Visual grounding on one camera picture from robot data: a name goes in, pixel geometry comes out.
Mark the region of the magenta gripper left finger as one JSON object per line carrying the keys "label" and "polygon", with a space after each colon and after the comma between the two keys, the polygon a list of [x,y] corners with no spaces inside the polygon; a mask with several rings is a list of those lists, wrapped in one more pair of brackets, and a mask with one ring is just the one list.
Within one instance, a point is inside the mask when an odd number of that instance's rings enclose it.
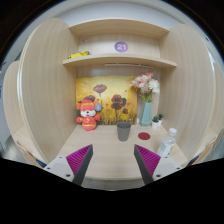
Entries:
{"label": "magenta gripper left finger", "polygon": [[76,185],[82,185],[92,156],[93,145],[90,144],[66,157],[66,160],[74,174],[73,183],[75,183]]}

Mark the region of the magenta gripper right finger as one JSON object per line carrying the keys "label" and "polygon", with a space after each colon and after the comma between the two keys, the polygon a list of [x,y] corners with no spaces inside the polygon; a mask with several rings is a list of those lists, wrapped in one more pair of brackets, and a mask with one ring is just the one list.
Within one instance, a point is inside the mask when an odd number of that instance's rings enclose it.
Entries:
{"label": "magenta gripper right finger", "polygon": [[161,157],[137,144],[134,145],[134,156],[137,161],[144,184],[148,185],[152,183],[154,171]]}

